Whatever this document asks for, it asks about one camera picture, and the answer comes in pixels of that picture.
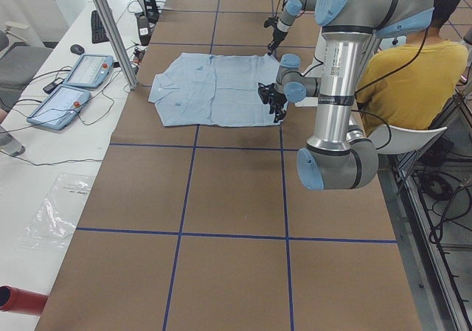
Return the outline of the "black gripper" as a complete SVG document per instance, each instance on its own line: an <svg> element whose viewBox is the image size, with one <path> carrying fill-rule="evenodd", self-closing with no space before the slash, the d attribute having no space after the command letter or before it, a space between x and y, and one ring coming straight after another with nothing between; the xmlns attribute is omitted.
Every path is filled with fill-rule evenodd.
<svg viewBox="0 0 472 331"><path fill-rule="evenodd" d="M287 99L284 94L277 91L271 91L268 94L269 113L274 114L274 123L279 123L284 120L287 111L285 105Z"/></svg>
<svg viewBox="0 0 472 331"><path fill-rule="evenodd" d="M278 29L277 27L274 28L272 42L268 45L268 55L273 55L276 52L277 47L285 40L287 34L288 29Z"/></svg>

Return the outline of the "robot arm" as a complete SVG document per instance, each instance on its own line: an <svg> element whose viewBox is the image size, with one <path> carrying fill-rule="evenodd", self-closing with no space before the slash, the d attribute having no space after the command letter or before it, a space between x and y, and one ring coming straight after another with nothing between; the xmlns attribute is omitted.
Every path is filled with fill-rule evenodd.
<svg viewBox="0 0 472 331"><path fill-rule="evenodd" d="M372 41L408 35L431 22L434 0L287 0L270 20L274 51L302 11L311 11L325 42L322 73L302 74L296 55L284 55L276 80L258 94L276 121L285 104L317 97L313 135L297 154L302 184L312 190L356 189L376 175L378 154L351 114L362 63Z"/></svg>
<svg viewBox="0 0 472 331"><path fill-rule="evenodd" d="M263 27L273 29L272 40L267 46L267 54L272 55L285 40L295 20L304 12L314 12L318 0L279 0L282 2L281 15L269 17Z"/></svg>

